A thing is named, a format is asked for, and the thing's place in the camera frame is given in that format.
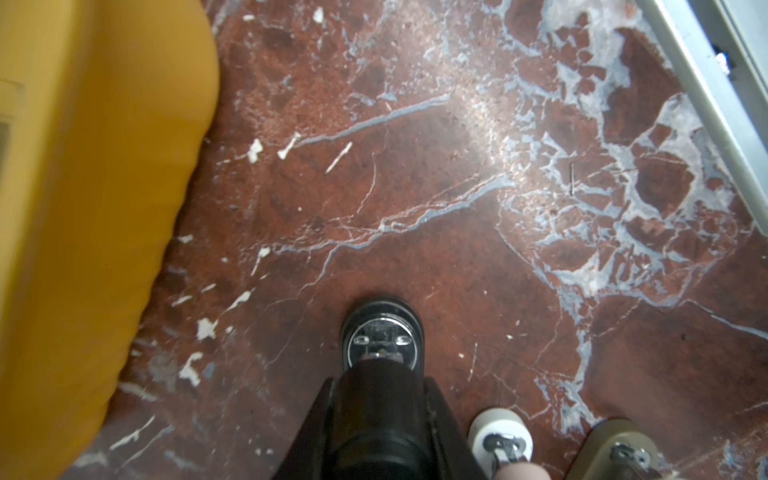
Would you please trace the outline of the beige white stapler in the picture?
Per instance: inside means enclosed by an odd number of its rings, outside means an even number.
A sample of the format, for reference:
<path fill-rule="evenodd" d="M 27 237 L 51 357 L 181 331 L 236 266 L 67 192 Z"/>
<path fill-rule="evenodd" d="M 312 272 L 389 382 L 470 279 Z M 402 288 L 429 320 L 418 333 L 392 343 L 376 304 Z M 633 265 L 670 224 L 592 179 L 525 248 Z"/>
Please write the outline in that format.
<path fill-rule="evenodd" d="M 566 480 L 661 479 L 656 444 L 635 423 L 608 419 L 587 436 Z"/>

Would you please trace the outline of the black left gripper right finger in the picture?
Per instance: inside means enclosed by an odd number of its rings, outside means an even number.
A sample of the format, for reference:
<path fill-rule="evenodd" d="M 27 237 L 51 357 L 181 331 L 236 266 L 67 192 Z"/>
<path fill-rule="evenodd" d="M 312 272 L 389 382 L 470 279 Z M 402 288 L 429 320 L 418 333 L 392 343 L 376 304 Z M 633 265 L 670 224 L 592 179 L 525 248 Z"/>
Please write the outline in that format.
<path fill-rule="evenodd" d="M 451 413 L 436 381 L 424 379 L 427 417 L 435 463 L 435 479 L 480 479 L 486 475 Z"/>

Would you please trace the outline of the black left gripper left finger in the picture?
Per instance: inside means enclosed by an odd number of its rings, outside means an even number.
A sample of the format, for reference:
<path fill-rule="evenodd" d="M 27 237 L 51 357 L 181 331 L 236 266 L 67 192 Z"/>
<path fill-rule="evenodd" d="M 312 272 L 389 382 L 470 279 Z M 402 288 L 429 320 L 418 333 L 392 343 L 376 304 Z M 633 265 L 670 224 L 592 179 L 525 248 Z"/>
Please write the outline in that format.
<path fill-rule="evenodd" d="M 273 479 L 323 479 L 333 394 L 334 379 L 328 378 L 321 386 Z"/>

